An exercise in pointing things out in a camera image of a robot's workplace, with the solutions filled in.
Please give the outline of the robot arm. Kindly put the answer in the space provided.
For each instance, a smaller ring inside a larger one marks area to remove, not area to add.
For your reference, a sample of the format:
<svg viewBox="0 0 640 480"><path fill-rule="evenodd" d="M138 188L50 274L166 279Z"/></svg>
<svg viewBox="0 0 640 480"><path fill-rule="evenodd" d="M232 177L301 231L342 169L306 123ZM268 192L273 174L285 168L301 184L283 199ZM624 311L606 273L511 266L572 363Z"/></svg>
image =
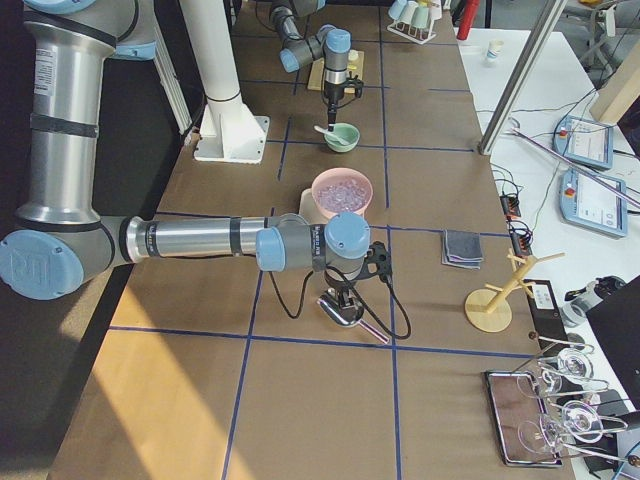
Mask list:
<svg viewBox="0 0 640 480"><path fill-rule="evenodd" d="M34 106L30 116L28 201L17 209L23 227L1 240L1 278L15 292L51 300L77 290L110 267L147 258L256 257L258 268L324 271L334 307L364 307L347 293L372 260L370 228L361 215L338 213L328 225L297 214L177 221L102 217L93 209L103 66L107 58L156 55L154 1L23 1L24 25L36 41ZM268 117L243 102L223 1L181 1L203 82L204 112L197 160L259 163ZM328 133L347 85L351 36L325 25L304 38L295 18L325 1L272 1L269 20L283 42L287 72L324 58Z"/></svg>
<svg viewBox="0 0 640 480"><path fill-rule="evenodd" d="M345 90L353 88L355 97L360 98L364 83L348 69L349 31L331 24L321 26L309 37L298 31L296 19L312 15L324 6L325 1L320 0L273 1L269 20L282 42L279 58L286 72L292 73L316 60L324 60L323 102L327 107L327 129L333 132Z"/></svg>

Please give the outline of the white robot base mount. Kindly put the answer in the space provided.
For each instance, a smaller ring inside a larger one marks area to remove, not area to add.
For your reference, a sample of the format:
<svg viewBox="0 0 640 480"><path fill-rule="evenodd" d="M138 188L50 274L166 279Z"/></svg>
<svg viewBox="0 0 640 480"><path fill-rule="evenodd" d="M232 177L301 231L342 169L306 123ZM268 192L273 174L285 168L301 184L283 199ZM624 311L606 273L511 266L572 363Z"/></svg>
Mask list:
<svg viewBox="0 0 640 480"><path fill-rule="evenodd" d="M253 115L243 101L223 3L186 0L180 6L206 100L195 159L260 163L270 119Z"/></svg>

